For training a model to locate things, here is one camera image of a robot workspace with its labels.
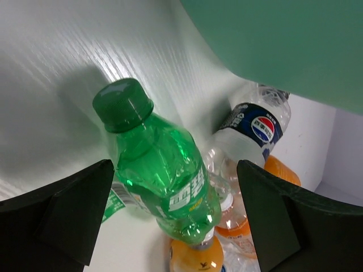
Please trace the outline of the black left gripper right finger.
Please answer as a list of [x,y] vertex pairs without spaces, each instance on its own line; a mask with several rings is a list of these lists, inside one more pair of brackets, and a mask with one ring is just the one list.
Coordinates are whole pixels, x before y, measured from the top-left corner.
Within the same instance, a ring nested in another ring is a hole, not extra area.
[[261,271],[362,271],[362,207],[237,165]]

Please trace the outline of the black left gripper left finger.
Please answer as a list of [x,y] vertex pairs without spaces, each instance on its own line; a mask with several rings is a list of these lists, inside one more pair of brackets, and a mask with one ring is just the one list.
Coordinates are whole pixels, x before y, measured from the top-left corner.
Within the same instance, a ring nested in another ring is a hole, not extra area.
[[1,271],[83,271],[91,262],[114,170],[101,160],[1,201]]

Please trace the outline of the green Sprite bottle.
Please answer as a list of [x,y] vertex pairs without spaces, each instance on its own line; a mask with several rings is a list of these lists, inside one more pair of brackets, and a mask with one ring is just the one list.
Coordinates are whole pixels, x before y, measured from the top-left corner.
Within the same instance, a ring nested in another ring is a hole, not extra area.
[[106,85],[92,106],[107,132],[117,180],[133,202],[171,238],[201,243],[221,208],[191,134],[156,114],[134,78]]

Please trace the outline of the clear bottle orange label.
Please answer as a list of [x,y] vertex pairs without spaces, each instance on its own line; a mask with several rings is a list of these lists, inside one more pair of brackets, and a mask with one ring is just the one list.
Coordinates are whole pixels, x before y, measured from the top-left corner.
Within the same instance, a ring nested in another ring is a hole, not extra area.
[[243,204],[237,176],[237,163],[217,147],[206,148],[202,158],[209,172],[209,179],[220,199],[222,219],[217,232],[232,243],[240,254],[256,259],[250,225]]

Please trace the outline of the orange juice bottle blue label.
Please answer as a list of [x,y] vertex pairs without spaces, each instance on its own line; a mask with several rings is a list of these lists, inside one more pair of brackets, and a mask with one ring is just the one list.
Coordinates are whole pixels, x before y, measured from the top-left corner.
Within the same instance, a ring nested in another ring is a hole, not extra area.
[[223,262],[222,245],[214,234],[214,227],[200,244],[188,245],[179,240],[172,240],[170,244],[170,271],[226,271]]

